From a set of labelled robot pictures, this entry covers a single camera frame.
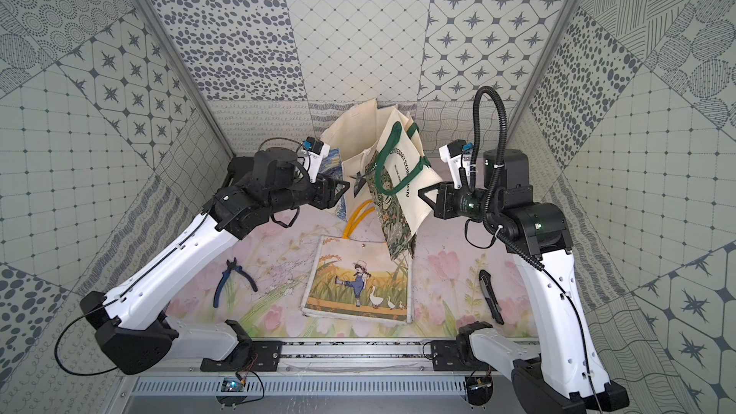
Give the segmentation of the yellow-handled cartoon canvas bag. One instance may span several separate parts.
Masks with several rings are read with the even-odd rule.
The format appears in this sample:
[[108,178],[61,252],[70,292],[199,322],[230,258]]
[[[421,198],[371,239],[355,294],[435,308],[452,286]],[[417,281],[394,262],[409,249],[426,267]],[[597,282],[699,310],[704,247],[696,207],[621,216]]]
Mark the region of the yellow-handled cartoon canvas bag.
[[412,322],[410,253],[393,258],[384,241],[352,238],[360,223],[374,212],[373,203],[363,203],[348,218],[342,235],[321,239],[301,303],[304,315],[389,324]]

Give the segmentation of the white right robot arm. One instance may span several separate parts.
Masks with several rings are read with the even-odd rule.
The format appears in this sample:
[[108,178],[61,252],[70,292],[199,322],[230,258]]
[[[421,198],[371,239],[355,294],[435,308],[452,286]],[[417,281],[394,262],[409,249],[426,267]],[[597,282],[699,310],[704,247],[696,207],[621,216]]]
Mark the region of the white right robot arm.
[[486,404],[496,371],[510,381],[527,413],[611,413],[630,404],[627,389],[613,381],[601,362],[583,313],[568,219],[552,203],[535,201],[527,156],[512,149],[501,157],[487,151],[484,184],[472,188],[473,147],[457,140],[440,149],[452,178],[419,191],[435,218],[462,217],[482,224],[493,241],[513,256],[540,333],[538,352],[504,337],[498,320],[459,329],[452,355],[431,344],[433,365],[453,360],[471,371],[466,397]]

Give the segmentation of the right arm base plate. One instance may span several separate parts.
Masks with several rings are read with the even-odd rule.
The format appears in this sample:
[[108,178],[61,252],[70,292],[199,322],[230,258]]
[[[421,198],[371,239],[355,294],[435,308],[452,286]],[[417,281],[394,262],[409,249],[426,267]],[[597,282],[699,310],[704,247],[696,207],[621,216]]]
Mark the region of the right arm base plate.
[[508,372],[513,364],[509,356],[499,350],[490,350],[481,345],[477,349],[469,339],[431,340],[423,347],[425,356],[431,360],[435,372],[492,371]]

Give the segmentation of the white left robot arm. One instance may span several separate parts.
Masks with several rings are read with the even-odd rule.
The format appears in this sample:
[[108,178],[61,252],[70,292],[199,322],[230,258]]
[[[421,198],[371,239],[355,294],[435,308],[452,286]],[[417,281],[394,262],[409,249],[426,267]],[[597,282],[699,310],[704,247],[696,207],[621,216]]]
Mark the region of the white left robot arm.
[[222,187],[174,241],[122,284],[88,293],[82,319],[115,369],[137,375],[167,358],[198,358],[203,372],[253,367],[254,342],[238,321],[188,324],[165,310],[199,272],[276,214],[334,208],[350,185],[320,171],[331,155],[329,145],[309,137],[297,149],[233,158]]

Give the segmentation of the starry night canvas bag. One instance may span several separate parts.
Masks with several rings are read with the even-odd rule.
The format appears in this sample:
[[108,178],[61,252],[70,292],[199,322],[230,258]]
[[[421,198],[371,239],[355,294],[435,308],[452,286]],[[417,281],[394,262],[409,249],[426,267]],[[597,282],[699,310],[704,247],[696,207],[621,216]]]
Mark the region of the starry night canvas bag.
[[375,149],[391,119],[400,119],[405,127],[412,122],[396,105],[378,108],[377,101],[370,100],[345,110],[320,136],[332,150],[339,151],[342,179],[350,183],[350,189],[343,195],[346,218],[371,199],[365,183],[356,178],[356,173],[362,173],[363,153]]

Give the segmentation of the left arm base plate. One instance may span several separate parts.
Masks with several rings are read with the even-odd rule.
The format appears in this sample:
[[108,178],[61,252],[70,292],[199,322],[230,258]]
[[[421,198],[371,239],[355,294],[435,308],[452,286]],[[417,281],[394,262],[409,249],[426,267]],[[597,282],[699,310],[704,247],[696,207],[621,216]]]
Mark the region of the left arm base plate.
[[224,360],[204,358],[200,371],[205,373],[241,372],[255,370],[257,373],[276,372],[284,343],[279,340],[256,340],[239,343]]

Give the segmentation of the green-handled floral canvas bag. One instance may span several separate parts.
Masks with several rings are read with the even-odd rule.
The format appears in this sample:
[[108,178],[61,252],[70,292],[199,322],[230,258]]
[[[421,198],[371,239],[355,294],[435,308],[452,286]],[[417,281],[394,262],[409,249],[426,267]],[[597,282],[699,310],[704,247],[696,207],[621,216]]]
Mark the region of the green-handled floral canvas bag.
[[419,228],[431,214],[418,192],[441,178],[425,154],[416,122],[397,107],[382,108],[377,115],[377,136],[362,153],[360,170],[377,208],[390,258],[412,258]]

